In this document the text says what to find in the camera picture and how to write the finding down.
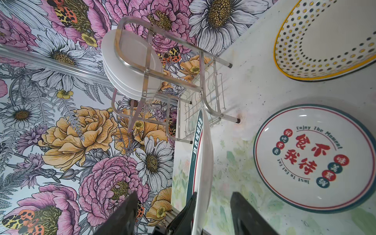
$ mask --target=white daisy illustration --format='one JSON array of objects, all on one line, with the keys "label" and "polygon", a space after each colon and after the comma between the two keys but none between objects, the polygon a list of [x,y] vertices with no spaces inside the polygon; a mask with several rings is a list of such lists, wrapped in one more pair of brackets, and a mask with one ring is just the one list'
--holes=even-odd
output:
[{"label": "white daisy illustration", "polygon": [[26,104],[16,105],[7,109],[2,118],[4,126],[14,129],[32,127],[41,115],[38,106]]},{"label": "white daisy illustration", "polygon": [[[133,100],[133,109],[136,109],[138,107],[138,102],[139,101],[137,100]],[[130,109],[131,106],[132,106],[132,99],[124,96],[123,100],[121,101],[120,108]]]},{"label": "white daisy illustration", "polygon": [[189,36],[196,35],[198,47],[217,55],[256,22],[254,15],[267,9],[264,0],[193,0]]},{"label": "white daisy illustration", "polygon": [[38,5],[42,5],[41,0],[0,0],[0,11],[10,19],[14,15],[33,29],[51,28],[51,22],[45,18],[47,12]]},{"label": "white daisy illustration", "polygon": [[160,141],[157,138],[157,145],[154,148],[153,136],[145,137],[144,151],[137,148],[136,156],[141,160],[136,166],[139,171],[138,177],[142,179],[142,184],[149,185],[152,192],[159,192],[166,188],[168,180],[171,179],[172,167],[174,163],[171,161],[172,150],[167,147],[167,141]]},{"label": "white daisy illustration", "polygon": [[[47,30],[46,36],[38,35],[38,39],[35,42],[36,46],[30,46],[34,53],[55,59],[57,61],[74,65],[79,68],[99,73],[99,64],[93,57],[86,57],[85,50],[77,50],[73,40],[63,38],[60,34],[54,33],[52,30]],[[43,69],[38,65],[28,64],[25,68],[30,70]],[[73,77],[70,75],[54,72],[51,70],[43,69],[33,74],[32,79],[34,82],[38,82],[40,86],[47,86],[49,88],[55,87],[58,91],[70,91],[73,86],[78,87],[81,90],[86,90],[85,83],[93,85],[89,79],[83,79]]]}]

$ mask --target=dish rack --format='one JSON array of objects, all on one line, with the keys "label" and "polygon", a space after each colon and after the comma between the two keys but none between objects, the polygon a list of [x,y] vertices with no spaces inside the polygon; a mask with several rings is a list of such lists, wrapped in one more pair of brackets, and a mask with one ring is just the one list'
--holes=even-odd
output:
[{"label": "dish rack", "polygon": [[[125,25],[127,24],[141,25],[144,28],[148,29],[148,33],[146,36],[146,41],[148,42],[148,48],[147,48],[147,53],[146,53],[145,65],[139,65],[139,64],[133,63],[129,58],[124,56],[124,54],[120,50],[122,30],[126,30]],[[192,82],[180,80],[178,78],[165,75],[163,73],[160,73],[158,71],[155,71],[149,68],[151,53],[153,50],[152,38],[153,38],[154,33],[158,33],[166,38],[169,38],[172,41],[175,41],[180,45],[186,46],[187,48],[190,48],[192,51],[197,52],[199,54],[199,61],[200,61],[199,68],[204,68],[204,69],[200,69],[199,74],[192,80]],[[115,53],[118,59],[124,64],[124,66],[128,66],[132,70],[144,75],[141,99],[137,103],[137,108],[135,105],[135,101],[134,100],[131,101],[129,114],[124,113],[123,111],[118,110],[115,107],[115,100],[118,94],[118,91],[116,88],[114,89],[114,93],[112,95],[111,105],[112,105],[112,109],[114,110],[114,112],[121,117],[129,119],[128,132],[132,131],[133,126],[135,125],[135,122],[137,120],[142,120],[145,122],[150,122],[150,123],[165,126],[167,136],[173,141],[182,141],[185,143],[192,144],[192,141],[188,139],[194,133],[194,128],[196,127],[196,115],[198,114],[198,111],[201,109],[201,107],[204,107],[205,110],[209,113],[210,115],[209,121],[211,123],[211,126],[218,124],[221,121],[221,119],[225,119],[225,120],[232,121],[235,123],[240,123],[240,119],[226,115],[222,112],[222,110],[226,110],[226,106],[225,106],[224,97],[223,97],[222,79],[221,79],[221,82],[218,83],[216,63],[218,62],[224,66],[231,68],[232,64],[230,64],[229,62],[219,57],[216,57],[213,54],[185,40],[177,38],[173,36],[172,34],[168,33],[167,31],[157,26],[154,26],[147,21],[144,21],[140,18],[132,17],[132,16],[123,17],[120,20],[118,27],[116,29],[114,47],[115,47]],[[210,61],[207,64],[204,63],[204,56],[210,59]],[[158,92],[157,94],[155,93],[148,94],[147,88],[148,88],[148,81],[149,81],[150,76],[158,78],[162,81],[166,81],[175,85],[182,86],[184,87],[184,89],[177,96],[165,94],[162,92]],[[146,115],[148,111],[151,110],[156,100],[167,103],[166,121],[158,121],[158,120],[150,119]],[[177,126],[176,126],[175,136],[172,136],[169,131],[170,129],[170,106],[171,105],[177,106]],[[185,130],[184,130],[185,136],[183,138],[180,136],[181,121],[185,122]]]}]

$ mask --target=daisy yellow center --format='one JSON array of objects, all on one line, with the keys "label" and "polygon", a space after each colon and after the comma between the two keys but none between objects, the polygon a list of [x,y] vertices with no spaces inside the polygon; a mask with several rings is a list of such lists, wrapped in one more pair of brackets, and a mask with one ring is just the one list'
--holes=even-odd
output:
[{"label": "daisy yellow center", "polygon": [[191,71],[191,73],[198,74],[200,72],[200,66],[192,66],[190,71]]},{"label": "daisy yellow center", "polygon": [[20,110],[14,114],[14,118],[17,120],[25,120],[29,117],[30,112],[26,110]]},{"label": "daisy yellow center", "polygon": [[53,54],[52,58],[66,64],[74,65],[74,61],[69,56],[60,52]]},{"label": "daisy yellow center", "polygon": [[159,18],[159,20],[154,19],[154,16],[152,14],[147,16],[147,18],[150,20],[150,23],[158,26],[161,29],[169,31],[171,29],[172,23],[171,20],[166,16],[166,14],[159,10],[156,10],[155,15]]},{"label": "daisy yellow center", "polygon": [[157,172],[158,170],[158,159],[154,155],[148,155],[146,157],[146,168],[151,172]]},{"label": "daisy yellow center", "polygon": [[128,196],[129,185],[127,182],[119,181],[112,188],[111,191],[114,192],[112,200],[119,200],[119,198],[124,195]]},{"label": "daisy yellow center", "polygon": [[208,23],[212,28],[222,27],[231,13],[230,0],[214,0],[209,8]]}]

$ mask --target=polka dot plate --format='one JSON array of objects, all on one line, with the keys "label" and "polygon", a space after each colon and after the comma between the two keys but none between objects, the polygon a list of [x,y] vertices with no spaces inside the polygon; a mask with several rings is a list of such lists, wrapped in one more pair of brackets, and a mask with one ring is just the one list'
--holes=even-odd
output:
[{"label": "polka dot plate", "polygon": [[376,1],[300,0],[283,23],[274,60],[286,76],[322,81],[376,60]]},{"label": "polka dot plate", "polygon": [[316,213],[359,206],[376,187],[375,139],[358,120],[322,105],[296,105],[259,129],[253,155],[266,186]]}]

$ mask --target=yellow plate rim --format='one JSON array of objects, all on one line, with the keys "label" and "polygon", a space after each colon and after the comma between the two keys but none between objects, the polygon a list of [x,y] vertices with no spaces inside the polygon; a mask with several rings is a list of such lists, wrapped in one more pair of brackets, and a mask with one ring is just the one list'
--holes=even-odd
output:
[{"label": "yellow plate rim", "polygon": [[333,79],[333,78],[337,77],[338,75],[341,75],[341,74],[344,74],[344,73],[350,72],[351,70],[354,70],[354,69],[356,69],[356,68],[358,68],[358,67],[361,67],[361,66],[363,66],[363,65],[365,65],[365,64],[367,64],[367,63],[369,63],[369,62],[371,62],[372,60],[376,59],[376,55],[374,55],[374,56],[370,57],[368,60],[365,60],[365,61],[363,61],[363,62],[361,62],[361,63],[359,63],[359,64],[356,64],[356,65],[354,65],[353,67],[347,68],[347,69],[345,69],[345,70],[341,70],[341,71],[336,72],[336,73],[332,73],[332,74],[328,74],[328,75],[325,75],[325,76],[321,76],[321,77],[295,77],[295,76],[292,76],[292,75],[286,73],[285,71],[283,71],[283,70],[279,67],[279,65],[278,65],[278,63],[277,63],[277,61],[276,61],[276,52],[275,52],[275,51],[276,51],[276,48],[277,48],[278,35],[280,34],[280,32],[281,32],[283,26],[285,25],[287,19],[288,19],[289,16],[291,15],[291,13],[294,12],[296,6],[299,5],[301,1],[302,1],[302,0],[299,0],[299,2],[298,2],[297,4],[295,4],[294,8],[290,11],[289,15],[286,17],[286,19],[285,19],[285,21],[283,22],[282,26],[279,28],[279,31],[278,31],[278,34],[277,34],[276,40],[275,40],[275,42],[274,42],[274,49],[273,49],[274,63],[275,63],[275,65],[277,66],[277,68],[279,69],[279,71],[281,71],[284,75],[286,75],[286,76],[289,77],[289,78],[292,78],[292,79],[295,79],[295,80],[300,80],[300,81],[315,81],[315,80],[322,80],[322,79]]}]

